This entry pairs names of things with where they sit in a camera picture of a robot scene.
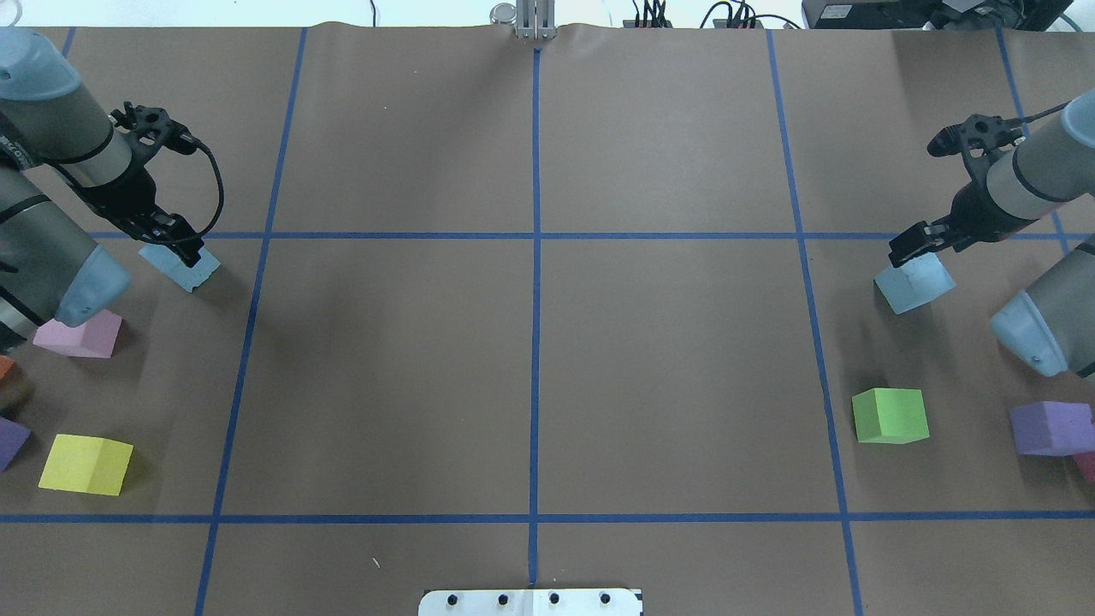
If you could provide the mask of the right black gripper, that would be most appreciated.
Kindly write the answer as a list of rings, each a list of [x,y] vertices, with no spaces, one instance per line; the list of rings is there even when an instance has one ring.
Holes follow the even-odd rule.
[[[888,242],[892,268],[942,249],[967,249],[973,243],[996,243],[1027,226],[1027,219],[1010,216],[993,202],[986,188],[966,184],[941,221],[917,222]]]

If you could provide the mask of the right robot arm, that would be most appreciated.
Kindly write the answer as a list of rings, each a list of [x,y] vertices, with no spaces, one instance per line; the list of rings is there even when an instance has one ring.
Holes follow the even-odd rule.
[[[888,242],[886,268],[873,278],[892,313],[915,311],[948,293],[954,278],[940,258],[1001,243],[1092,197],[1092,93],[1038,113],[1005,118],[973,114],[942,127],[930,156],[959,156],[967,175],[950,209],[918,221]],[[1072,243],[989,319],[1010,353],[1045,377],[1092,382],[1094,360],[1092,236]]]

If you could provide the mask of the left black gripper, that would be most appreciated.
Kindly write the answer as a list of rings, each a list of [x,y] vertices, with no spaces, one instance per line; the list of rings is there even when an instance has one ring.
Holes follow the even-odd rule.
[[[185,217],[165,214],[157,206],[155,183],[147,170],[127,168],[118,178],[94,187],[82,186],[66,170],[60,170],[60,175],[92,213],[130,239],[170,249],[187,268],[200,261],[204,233],[193,228]]]

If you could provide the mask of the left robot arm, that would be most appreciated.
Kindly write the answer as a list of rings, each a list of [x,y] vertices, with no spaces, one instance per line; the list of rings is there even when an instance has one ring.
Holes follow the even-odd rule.
[[[161,208],[148,164],[161,151],[201,153],[216,184],[223,179],[211,148],[168,111],[130,102],[105,111],[39,32],[3,28],[1,73],[1,336],[11,353],[51,321],[83,326],[132,283],[110,249],[33,181],[34,170],[51,170],[93,216],[192,270],[206,264],[204,239],[214,225],[197,229]]]

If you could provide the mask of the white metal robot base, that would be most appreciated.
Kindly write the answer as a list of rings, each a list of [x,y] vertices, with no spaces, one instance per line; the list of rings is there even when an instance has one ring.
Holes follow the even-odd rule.
[[[438,589],[418,615],[644,615],[639,589]]]

